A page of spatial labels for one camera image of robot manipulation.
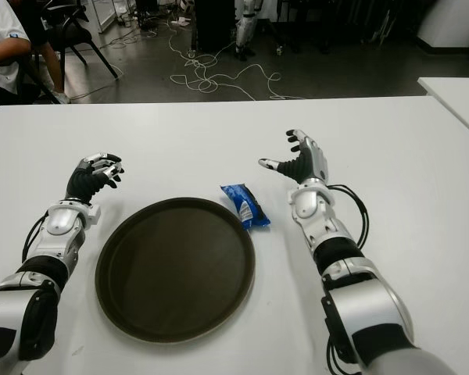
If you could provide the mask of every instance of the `white table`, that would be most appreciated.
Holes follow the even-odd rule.
[[[410,309],[417,344],[469,375],[469,132],[431,97],[1,108],[0,280],[18,268],[30,226],[63,196],[81,157],[113,152],[126,170],[118,190],[93,201],[102,218],[63,292],[54,348],[24,374],[327,374],[319,276],[286,203],[295,185],[257,164],[293,155],[285,137],[292,127],[322,147],[330,182],[348,184],[367,205],[364,252]],[[118,331],[94,286],[109,235],[166,198],[234,209],[219,185],[235,183],[246,183],[272,220],[251,232],[256,280],[246,305],[180,345]],[[337,199],[357,236],[356,207]]]
[[[418,83],[469,128],[469,78],[422,77]]]

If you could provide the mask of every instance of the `plastic wrapper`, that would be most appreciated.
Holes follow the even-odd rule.
[[[221,186],[220,188],[236,206],[243,229],[247,230],[252,226],[265,227],[271,223],[256,197],[245,184]]]

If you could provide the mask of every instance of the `black chair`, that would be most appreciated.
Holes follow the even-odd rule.
[[[84,29],[78,22],[78,20],[88,22],[87,15],[85,15],[85,7],[81,4],[81,0],[77,0],[76,4],[55,5],[57,3],[58,2],[55,0],[48,2],[41,11],[41,15],[47,23],[52,26],[51,29],[47,30],[48,41],[55,51],[61,52],[61,75],[63,86],[64,77],[66,75],[66,48],[70,48],[81,62],[84,65],[87,65],[84,57],[75,49],[75,45],[83,43],[90,45],[111,74],[115,78],[118,78],[118,74],[116,74],[108,60],[105,59],[101,51],[99,51],[99,48],[92,41],[90,31]]]

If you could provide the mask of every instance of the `power cord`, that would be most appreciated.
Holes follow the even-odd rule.
[[[328,185],[327,188],[330,190],[340,191],[344,194],[347,194],[353,199],[353,201],[358,206],[358,210],[361,213],[361,219],[363,221],[363,226],[361,228],[360,239],[358,240],[358,248],[362,249],[367,241],[368,231],[370,230],[370,217],[368,216],[367,207],[364,205],[363,201],[356,195],[356,193],[351,190],[349,187],[339,184],[339,185]]]
[[[40,228],[41,228],[41,225],[44,223],[45,219],[47,218],[48,216],[48,211],[45,212],[44,215],[42,215],[40,217],[40,219],[37,220],[37,222],[33,225],[33,227],[30,229],[30,233],[28,233],[27,237],[26,237],[26,241],[24,242],[24,246],[23,246],[23,256],[22,256],[22,261],[24,263],[24,261],[26,260],[26,257],[28,256],[28,252],[30,250],[30,247],[31,247],[31,244],[33,244],[33,241],[37,238],[38,234],[40,233]]]
[[[360,197],[358,197],[358,195],[346,185],[343,185],[343,184],[328,185],[327,188],[329,188],[330,190],[336,190],[344,194],[347,194],[349,197],[353,199],[353,201],[358,206],[358,210],[361,213],[361,219],[363,221],[363,225],[361,227],[361,234],[360,234],[360,238],[358,239],[357,244],[358,244],[358,248],[363,248],[363,246],[365,245],[365,242],[367,241],[368,232],[370,230],[370,217],[368,216],[367,207],[364,205]],[[338,370],[339,373],[335,372],[334,367],[331,364],[332,362],[334,363],[335,368]],[[330,337],[328,337],[328,342],[327,342],[327,366],[328,366],[328,369],[330,370],[331,375],[361,375],[361,372],[347,373],[340,367],[340,365],[338,364],[337,357],[335,355],[335,346],[333,342],[331,341]]]
[[[120,69],[118,66],[116,65],[113,65],[113,64],[110,64],[113,68],[115,68],[116,70],[118,70],[120,72],[120,75],[117,77],[117,78],[114,78],[110,84],[107,84],[106,86],[102,86],[100,88],[96,88],[95,90],[92,90],[92,91],[89,91],[85,94],[80,94],[80,95],[77,95],[77,96],[73,96],[72,98],[70,98],[71,101],[73,100],[78,100],[78,99],[82,99],[82,98],[85,98],[91,94],[94,94],[95,92],[97,91],[101,91],[102,89],[104,88],[108,88],[109,86],[112,86],[113,85],[113,82],[119,80],[121,77],[123,77],[125,75],[125,73],[122,71],[122,69]]]
[[[181,51],[179,51],[179,50],[175,49],[174,47],[172,47],[172,39],[177,35],[177,30],[173,29],[170,26],[168,21],[166,23],[163,23],[163,24],[167,25],[168,28],[175,33],[175,34],[171,35],[170,38],[169,38],[170,50],[172,50],[173,52],[178,53],[179,56],[186,61],[184,66],[193,66],[194,67],[193,71],[194,71],[194,73],[196,75],[196,78],[197,78],[195,80],[188,80],[188,77],[185,74],[174,74],[174,75],[170,76],[170,80],[172,82],[174,82],[175,84],[185,85],[188,89],[193,90],[193,91],[199,91],[199,92],[202,92],[203,94],[211,94],[211,93],[215,92],[220,86],[229,87],[229,88],[236,88],[239,91],[243,92],[245,95],[247,95],[250,98],[250,100],[255,101],[254,97],[252,97],[242,87],[236,86],[234,84],[219,83],[216,80],[214,80],[214,78],[215,77],[225,77],[229,80],[237,80],[245,71],[247,71],[247,70],[249,70],[253,67],[257,67],[257,68],[260,69],[260,71],[262,72],[264,77],[267,79],[267,90],[271,93],[271,96],[269,97],[269,99],[272,99],[272,100],[305,99],[305,98],[301,98],[301,97],[298,97],[298,96],[279,95],[276,92],[274,92],[270,87],[270,82],[277,82],[277,81],[281,80],[281,74],[280,73],[272,73],[270,76],[267,76],[266,72],[264,71],[264,68],[260,64],[249,65],[246,68],[244,68],[243,70],[241,70],[239,73],[235,74],[234,76],[229,76],[227,74],[214,74],[212,76],[207,77],[206,76],[207,69],[217,65],[217,63],[219,62],[219,59],[217,58],[217,56],[219,56],[219,54],[222,51],[230,48],[234,44],[234,42],[231,42],[229,45],[222,48],[215,55],[205,54],[205,55],[198,56],[195,59],[192,59],[192,58],[184,56]],[[209,60],[206,61],[206,62],[200,62],[200,59],[204,59],[204,58],[209,58]]]

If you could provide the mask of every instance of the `round tray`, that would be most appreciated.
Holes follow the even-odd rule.
[[[255,253],[239,219],[217,203],[175,198],[125,220],[95,271],[102,309],[121,330],[179,342],[222,324],[252,285]]]

